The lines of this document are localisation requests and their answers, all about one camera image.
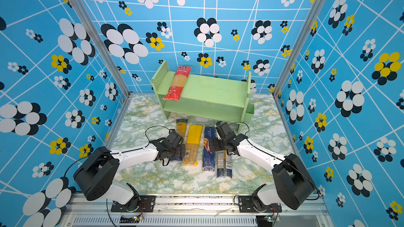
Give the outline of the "blue yellow spaghetti package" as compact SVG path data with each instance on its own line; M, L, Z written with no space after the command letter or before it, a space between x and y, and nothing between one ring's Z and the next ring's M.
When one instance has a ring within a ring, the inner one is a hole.
M187 122L188 122L188 119L185 119L185 118L180 118L180 119L176 120L176 132L179 133L183 138L181 140L181 145L185 145L184 140L185 140L185 136L186 136ZM180 153L181 153L182 150L184 150L183 152L185 154L185 146L180 147L179 149L180 149ZM182 161L184 156L182 156L182 157L174 157L171 160Z

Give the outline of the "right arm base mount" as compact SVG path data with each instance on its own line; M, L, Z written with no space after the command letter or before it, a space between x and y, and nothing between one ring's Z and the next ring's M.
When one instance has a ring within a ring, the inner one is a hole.
M275 185L263 184L251 195L235 195L233 203L240 213L281 213L281 199Z

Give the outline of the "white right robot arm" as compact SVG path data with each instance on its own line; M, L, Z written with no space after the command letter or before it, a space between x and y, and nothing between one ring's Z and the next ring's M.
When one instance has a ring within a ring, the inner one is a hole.
M263 184L251 195L256 211L265 212L275 203L283 203L296 210L317 191L313 179L297 155L279 154L259 146L245 134L236 134L225 122L218 122L215 129L216 137L208 142L211 150L225 150L249 159L272 174L274 185Z

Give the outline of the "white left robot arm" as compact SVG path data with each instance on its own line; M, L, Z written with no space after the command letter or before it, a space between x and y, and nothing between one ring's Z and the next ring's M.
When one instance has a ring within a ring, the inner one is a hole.
M115 152L99 147L75 171L73 178L88 201L104 198L134 211L140 204L140 195L129 183L115 181L117 173L144 162L183 157L183 141L179 133L170 129L167 137L150 140L143 147Z

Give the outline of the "red spaghetti package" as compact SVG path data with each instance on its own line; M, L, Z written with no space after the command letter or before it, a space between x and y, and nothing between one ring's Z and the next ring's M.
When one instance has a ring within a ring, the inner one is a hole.
M177 71L171 81L171 86L168 90L167 95L163 100L179 101L181 98L182 91L186 85L189 74L191 72L191 67L189 66L178 66Z

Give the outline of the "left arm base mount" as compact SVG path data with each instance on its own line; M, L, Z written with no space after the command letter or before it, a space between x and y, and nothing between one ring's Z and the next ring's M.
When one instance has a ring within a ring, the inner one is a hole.
M157 196L155 195L140 195L137 190L130 185L126 184L131 190L133 195L126 204L120 204L117 201L113 201L111 212L128 212L128 213L151 213L154 210Z

